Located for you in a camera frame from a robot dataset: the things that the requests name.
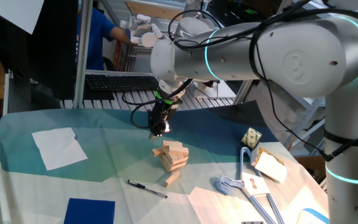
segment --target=blue paper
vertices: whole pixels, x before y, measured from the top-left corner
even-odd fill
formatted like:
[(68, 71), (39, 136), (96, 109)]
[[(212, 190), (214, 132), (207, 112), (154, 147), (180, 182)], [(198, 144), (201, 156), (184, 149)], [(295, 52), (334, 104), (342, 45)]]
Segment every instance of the blue paper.
[(115, 206), (111, 201), (70, 198), (64, 224), (112, 224)]

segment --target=table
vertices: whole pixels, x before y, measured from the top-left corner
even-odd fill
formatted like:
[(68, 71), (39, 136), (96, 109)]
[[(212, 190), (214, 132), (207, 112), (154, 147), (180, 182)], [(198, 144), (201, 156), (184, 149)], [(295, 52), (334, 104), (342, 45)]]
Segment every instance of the table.
[[(240, 139), (249, 126), (263, 133), (261, 147), (272, 151), (288, 168), (282, 184), (265, 177), (286, 223), (296, 223), (303, 208), (327, 215), (326, 194), (289, 152), (274, 142), (256, 102), (178, 111), (171, 120), (172, 133), (154, 142), (148, 140), (148, 131), (130, 124), (129, 113), (101, 109), (45, 110), (3, 117), (0, 199), (4, 221), (63, 223), (69, 198), (115, 201), (114, 223), (261, 221), (240, 190), (225, 196), (214, 186), (222, 175), (239, 178)], [(195, 121), (203, 125), (195, 126)], [(64, 127), (73, 128), (88, 159), (46, 171), (31, 133)], [(179, 180), (167, 189), (163, 182), (169, 174), (151, 153), (152, 148), (161, 146), (162, 139), (181, 141), (190, 150)], [(250, 165), (245, 171), (254, 173)], [(164, 192), (168, 198), (132, 187), (127, 179)], [(267, 199), (260, 202), (274, 217)]]

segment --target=fabric cloth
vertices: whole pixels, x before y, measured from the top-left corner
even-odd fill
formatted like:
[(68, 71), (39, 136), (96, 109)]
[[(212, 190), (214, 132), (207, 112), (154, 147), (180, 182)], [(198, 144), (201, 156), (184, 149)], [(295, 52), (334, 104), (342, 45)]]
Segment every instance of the fabric cloth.
[(70, 198), (64, 224), (113, 224), (116, 203)]
[[(78, 46), (80, 39), (81, 29), (81, 13), (78, 13), (77, 24), (77, 48), (76, 54), (78, 56)], [(89, 45), (88, 45), (88, 59), (86, 61), (86, 69), (88, 70), (103, 70), (103, 38), (108, 41), (112, 41), (110, 38), (110, 32), (114, 25), (105, 15), (92, 8), (91, 19), (91, 32), (89, 33)]]
[[(288, 168), (284, 183), (265, 181), (285, 223), (296, 223), (304, 208), (327, 215), (327, 195), (266, 127), (255, 101), (236, 106), (178, 111), (172, 132), (149, 140), (149, 131), (131, 124), (131, 111), (44, 110), (11, 113), (0, 122), (0, 202), (6, 223), (62, 224), (70, 198), (116, 202), (114, 223), (241, 223), (261, 221), (247, 197), (235, 189), (220, 193), (216, 179), (239, 179), (240, 143), (248, 128), (263, 134), (261, 147)], [(147, 125), (147, 113), (135, 121)], [(72, 128), (88, 159), (46, 170), (31, 133)], [(170, 174), (152, 149), (163, 140), (189, 149), (187, 165), (169, 188)], [(250, 164), (244, 172), (254, 174)], [(127, 183), (133, 180), (167, 194), (158, 197)], [(267, 198), (260, 204), (274, 219)]]

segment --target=computer monitor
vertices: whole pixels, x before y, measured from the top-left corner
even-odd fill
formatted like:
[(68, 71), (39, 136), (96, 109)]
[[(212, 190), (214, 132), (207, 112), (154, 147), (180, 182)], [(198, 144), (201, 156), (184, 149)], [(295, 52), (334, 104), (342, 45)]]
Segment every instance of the computer monitor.
[(59, 99), (73, 99), (77, 17), (78, 0), (45, 0), (32, 35), (0, 17), (0, 60), (14, 76), (8, 112), (54, 109)]

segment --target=person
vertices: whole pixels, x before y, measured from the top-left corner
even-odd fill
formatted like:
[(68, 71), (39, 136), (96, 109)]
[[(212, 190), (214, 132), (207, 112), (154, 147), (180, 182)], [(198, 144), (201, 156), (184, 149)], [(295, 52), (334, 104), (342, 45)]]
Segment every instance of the person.
[[(77, 24), (77, 48), (76, 54), (78, 56), (78, 41), (80, 39), (81, 27), (81, 0), (78, 6), (78, 24)], [(108, 41), (114, 39), (123, 44), (131, 45), (125, 31), (113, 24), (105, 15), (97, 9), (92, 8), (91, 31), (89, 33), (88, 57), (86, 60), (87, 70), (104, 70), (103, 66), (103, 38)]]

